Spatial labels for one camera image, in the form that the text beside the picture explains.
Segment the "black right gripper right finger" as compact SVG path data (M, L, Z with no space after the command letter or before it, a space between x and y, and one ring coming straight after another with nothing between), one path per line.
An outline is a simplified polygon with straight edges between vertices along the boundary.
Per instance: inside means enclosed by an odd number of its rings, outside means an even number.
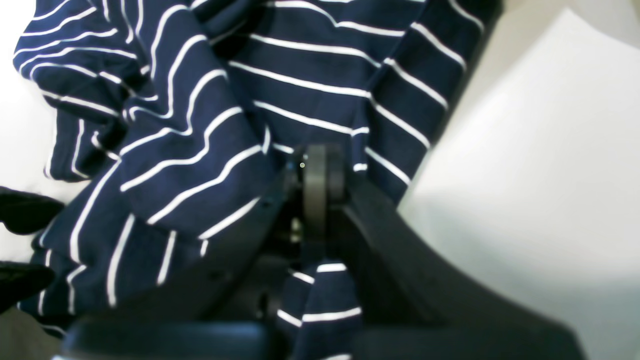
M355 360L583 360L561 323L493 292L430 248L340 150L320 146L322 241L355 284Z

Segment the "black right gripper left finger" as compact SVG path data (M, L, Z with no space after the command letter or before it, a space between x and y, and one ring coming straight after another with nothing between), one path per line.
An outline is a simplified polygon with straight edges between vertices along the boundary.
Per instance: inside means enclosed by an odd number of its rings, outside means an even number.
M287 360L275 315L300 250L291 219L306 159L307 148L296 149L267 193L191 267L76 322L60 358Z

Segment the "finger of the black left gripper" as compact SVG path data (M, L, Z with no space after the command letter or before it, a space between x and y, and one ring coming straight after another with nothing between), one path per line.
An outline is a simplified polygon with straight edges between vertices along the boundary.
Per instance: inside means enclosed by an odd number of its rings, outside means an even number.
M65 207L49 196L0 187L0 222L16 235L45 229Z
M0 262L0 312L45 290L54 279L55 272L44 265Z

